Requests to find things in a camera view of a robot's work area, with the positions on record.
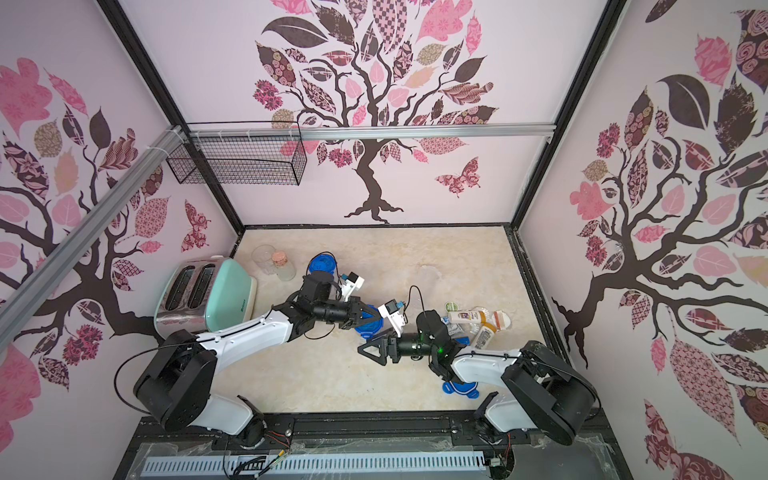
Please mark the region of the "detached blue container lid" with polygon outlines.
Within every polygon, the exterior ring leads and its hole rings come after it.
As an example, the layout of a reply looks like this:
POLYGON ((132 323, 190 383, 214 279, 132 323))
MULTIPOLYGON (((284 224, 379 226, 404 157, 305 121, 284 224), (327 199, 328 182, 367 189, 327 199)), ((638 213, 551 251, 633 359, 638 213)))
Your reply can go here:
POLYGON ((478 383, 461 383, 461 382, 444 382, 442 384, 442 390, 448 395, 460 395, 469 399, 477 399, 480 396, 478 391, 478 383))

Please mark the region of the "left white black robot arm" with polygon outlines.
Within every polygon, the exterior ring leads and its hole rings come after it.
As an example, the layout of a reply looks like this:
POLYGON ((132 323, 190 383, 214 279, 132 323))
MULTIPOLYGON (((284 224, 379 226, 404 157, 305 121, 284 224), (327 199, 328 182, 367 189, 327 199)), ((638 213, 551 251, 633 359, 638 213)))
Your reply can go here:
POLYGON ((348 330, 380 320, 377 308, 345 290, 359 280, 349 274, 341 297, 333 299, 334 277, 315 271, 304 276, 301 288, 284 302, 252 320, 203 334, 172 333, 139 376, 134 396, 168 433, 201 427, 223 433, 242 447, 258 446, 267 430, 263 413, 243 396, 214 394, 215 376, 240 360, 303 336, 318 321, 348 330))

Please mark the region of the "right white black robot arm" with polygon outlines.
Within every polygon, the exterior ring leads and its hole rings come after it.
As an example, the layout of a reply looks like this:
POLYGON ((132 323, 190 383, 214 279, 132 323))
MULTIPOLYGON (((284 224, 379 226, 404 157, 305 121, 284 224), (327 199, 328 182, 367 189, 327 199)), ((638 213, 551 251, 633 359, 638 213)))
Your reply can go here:
POLYGON ((537 430, 570 445, 599 401, 593 385, 545 344, 530 340, 521 349, 477 349, 451 337, 434 310, 417 316, 414 332, 382 331, 357 352, 382 366, 419 357, 446 382, 495 386, 477 413, 498 434, 537 430))

